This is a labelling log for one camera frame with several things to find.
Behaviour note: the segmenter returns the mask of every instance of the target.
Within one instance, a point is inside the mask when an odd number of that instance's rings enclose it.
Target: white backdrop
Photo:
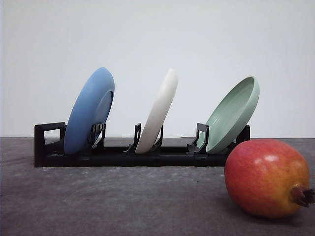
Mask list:
[[[179,85],[166,137],[195,135],[253,75],[261,93],[252,137],[314,138],[314,9],[314,0],[2,0],[1,136],[67,122],[104,66],[116,83],[108,136],[133,136],[173,67]]]

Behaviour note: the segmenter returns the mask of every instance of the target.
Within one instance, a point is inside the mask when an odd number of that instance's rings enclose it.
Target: blue plate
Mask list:
[[[88,143],[93,124],[105,123],[112,106],[115,84],[112,74],[101,67],[85,83],[70,115],[64,136],[64,153],[74,154]]]

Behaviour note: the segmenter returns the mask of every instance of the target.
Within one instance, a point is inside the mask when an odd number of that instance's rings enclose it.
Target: mint green plate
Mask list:
[[[214,110],[207,121],[209,142],[207,153],[223,151],[241,133],[252,117],[259,99],[259,84],[254,77],[238,83]],[[204,142],[201,132],[197,146]]]

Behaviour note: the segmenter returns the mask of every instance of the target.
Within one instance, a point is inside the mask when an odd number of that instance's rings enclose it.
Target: dish rack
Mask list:
[[[60,130],[59,141],[45,144],[44,132]],[[250,127],[246,125],[223,152],[207,154],[209,141],[209,126],[198,123],[196,137],[191,144],[180,147],[165,147],[163,142],[163,126],[160,137],[151,150],[144,154],[135,154],[135,149],[141,135],[141,124],[135,125],[133,144],[127,147],[106,146],[106,124],[95,124],[91,127],[89,142],[86,147],[72,155],[63,151],[63,140],[66,131],[64,122],[38,124],[34,127],[34,166],[35,167],[65,167],[65,166],[224,166],[228,155],[241,142],[250,139]],[[94,142],[95,134],[102,131],[100,140]],[[204,143],[197,146],[200,132],[205,135]]]

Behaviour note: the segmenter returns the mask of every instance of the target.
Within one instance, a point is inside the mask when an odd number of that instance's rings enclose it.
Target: table surface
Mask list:
[[[306,158],[314,186],[315,139],[282,140]],[[33,138],[1,138],[3,236],[315,234],[315,206],[284,219],[243,212],[226,191],[223,167],[34,168],[33,149]]]

